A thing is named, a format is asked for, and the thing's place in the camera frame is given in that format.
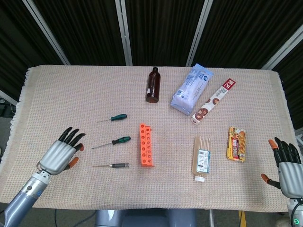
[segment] table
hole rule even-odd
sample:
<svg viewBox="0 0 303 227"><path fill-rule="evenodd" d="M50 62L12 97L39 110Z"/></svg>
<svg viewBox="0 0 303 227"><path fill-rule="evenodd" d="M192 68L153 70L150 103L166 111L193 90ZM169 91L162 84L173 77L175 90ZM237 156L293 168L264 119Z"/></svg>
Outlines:
<svg viewBox="0 0 303 227"><path fill-rule="evenodd" d="M0 165L0 202L10 202L44 153L69 126L80 128L85 150L70 171L53 176L35 207L59 209L204 208L286 211L287 198L260 177L278 179L268 139L297 146L278 74L267 70L210 68L214 72L194 112L228 78L236 85L195 126L170 107L190 68L159 67L160 100L145 102L152 67L59 66L30 68ZM128 114L118 122L99 120ZM139 126L151 126L155 167L140 165ZM247 130L247 161L225 157L228 128ZM191 173L195 136L211 138L210 173ZM91 147L131 136L125 144ZM130 168L93 168L126 162Z"/></svg>

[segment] white packaged bag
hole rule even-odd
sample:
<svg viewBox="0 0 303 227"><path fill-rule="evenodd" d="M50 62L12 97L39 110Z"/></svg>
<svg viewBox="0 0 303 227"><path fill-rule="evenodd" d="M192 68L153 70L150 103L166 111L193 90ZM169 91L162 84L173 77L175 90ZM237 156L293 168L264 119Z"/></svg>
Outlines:
<svg viewBox="0 0 303 227"><path fill-rule="evenodd" d="M170 105L189 116L213 74L210 70L196 64L172 97Z"/></svg>

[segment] robotic hand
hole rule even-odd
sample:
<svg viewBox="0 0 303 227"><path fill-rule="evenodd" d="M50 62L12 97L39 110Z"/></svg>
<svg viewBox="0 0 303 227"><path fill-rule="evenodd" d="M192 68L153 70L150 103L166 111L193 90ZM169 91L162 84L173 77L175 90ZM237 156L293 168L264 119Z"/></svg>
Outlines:
<svg viewBox="0 0 303 227"><path fill-rule="evenodd" d="M298 150L293 144L287 144L275 137L269 140L278 167L279 181L261 174L263 180L271 186L281 189L283 195L290 198L287 205L291 226L303 226L303 165Z"/></svg>
<svg viewBox="0 0 303 227"><path fill-rule="evenodd" d="M18 226L50 183L51 176L72 168L78 162L78 157L75 157L72 161L71 159L78 150L84 150L83 144L75 145L85 134L81 133L72 140L79 129L75 129L69 134L71 130L72 127L69 127L61 137L53 143L40 162L38 162L38 172L32 175L4 210L4 227Z"/></svg>

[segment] floor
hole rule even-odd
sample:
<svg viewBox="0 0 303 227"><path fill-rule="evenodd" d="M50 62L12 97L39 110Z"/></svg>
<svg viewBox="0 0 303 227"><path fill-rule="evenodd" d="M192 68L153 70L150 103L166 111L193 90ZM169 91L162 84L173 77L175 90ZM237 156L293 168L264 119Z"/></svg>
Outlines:
<svg viewBox="0 0 303 227"><path fill-rule="evenodd" d="M0 117L0 148L5 150L10 135L10 119ZM7 204L0 203L0 211ZM57 226L72 227L94 211L92 210L58 210ZM276 213L245 212L247 227L274 227L276 220L281 217ZM239 226L239 215L235 210L215 210L214 221L216 227ZM0 223L4 222L3 214L0 215ZM21 222L20 227L54 227L54 209L33 208ZM94 226L94 218L84 222L80 227ZM208 227L209 217L207 210L197 211L197 227Z"/></svg>

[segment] red and white box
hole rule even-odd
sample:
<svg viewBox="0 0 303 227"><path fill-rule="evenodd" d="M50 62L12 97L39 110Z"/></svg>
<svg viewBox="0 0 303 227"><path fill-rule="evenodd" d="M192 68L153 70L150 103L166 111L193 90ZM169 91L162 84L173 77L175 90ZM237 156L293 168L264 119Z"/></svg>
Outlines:
<svg viewBox="0 0 303 227"><path fill-rule="evenodd" d="M205 116L220 102L226 93L236 84L232 79L228 79L217 91L210 97L210 99L197 111L191 118L191 122L198 125Z"/></svg>

